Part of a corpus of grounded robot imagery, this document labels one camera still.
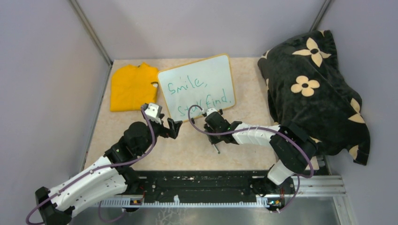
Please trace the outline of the white marker pen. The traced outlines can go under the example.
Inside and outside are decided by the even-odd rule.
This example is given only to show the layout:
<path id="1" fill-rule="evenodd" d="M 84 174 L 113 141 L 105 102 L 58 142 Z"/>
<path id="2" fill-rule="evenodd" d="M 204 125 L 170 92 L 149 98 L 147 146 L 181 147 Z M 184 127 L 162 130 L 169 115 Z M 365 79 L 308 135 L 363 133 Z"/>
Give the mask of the white marker pen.
<path id="1" fill-rule="evenodd" d="M 212 145 L 214 147 L 214 149 L 216 150 L 217 154 L 220 154 L 219 149 L 217 148 L 217 146 L 215 144 Z"/>

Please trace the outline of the whiteboard with yellow frame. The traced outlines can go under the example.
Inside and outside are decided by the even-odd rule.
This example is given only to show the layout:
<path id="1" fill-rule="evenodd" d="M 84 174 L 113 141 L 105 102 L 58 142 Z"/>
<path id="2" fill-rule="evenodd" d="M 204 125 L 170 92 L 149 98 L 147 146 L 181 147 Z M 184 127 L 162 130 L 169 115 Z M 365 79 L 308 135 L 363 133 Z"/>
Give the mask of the whiteboard with yellow frame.
<path id="1" fill-rule="evenodd" d="M 227 109 L 236 104 L 230 58 L 220 54 L 158 73 L 158 81 L 173 120 L 186 121 L 202 109 Z"/>

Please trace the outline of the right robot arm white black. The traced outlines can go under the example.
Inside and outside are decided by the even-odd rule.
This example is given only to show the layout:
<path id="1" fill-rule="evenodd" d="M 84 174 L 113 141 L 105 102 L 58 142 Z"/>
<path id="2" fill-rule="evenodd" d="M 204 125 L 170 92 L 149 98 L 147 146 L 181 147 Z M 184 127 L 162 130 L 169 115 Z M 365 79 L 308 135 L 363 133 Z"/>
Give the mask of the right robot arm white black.
<path id="1" fill-rule="evenodd" d="M 315 156 L 315 141 L 297 124 L 259 126 L 241 121 L 229 123 L 218 111 L 207 112 L 204 124 L 210 143 L 254 144 L 271 147 L 278 157 L 264 180 L 270 193 L 277 193 L 283 182 L 294 174 L 302 173 Z"/>

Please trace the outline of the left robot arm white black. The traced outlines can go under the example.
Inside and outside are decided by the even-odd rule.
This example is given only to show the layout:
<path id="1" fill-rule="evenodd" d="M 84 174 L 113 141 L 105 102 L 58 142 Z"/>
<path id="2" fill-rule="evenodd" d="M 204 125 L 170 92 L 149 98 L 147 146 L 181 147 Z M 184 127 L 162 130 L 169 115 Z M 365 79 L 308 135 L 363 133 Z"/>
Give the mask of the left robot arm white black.
<path id="1" fill-rule="evenodd" d="M 134 122 L 118 142 L 91 166 L 52 188 L 41 187 L 35 197 L 42 224 L 68 225 L 73 218 L 96 203 L 120 194 L 135 194 L 141 182 L 131 165 L 154 148 L 157 138 L 176 139 L 182 121 L 148 117 Z"/>

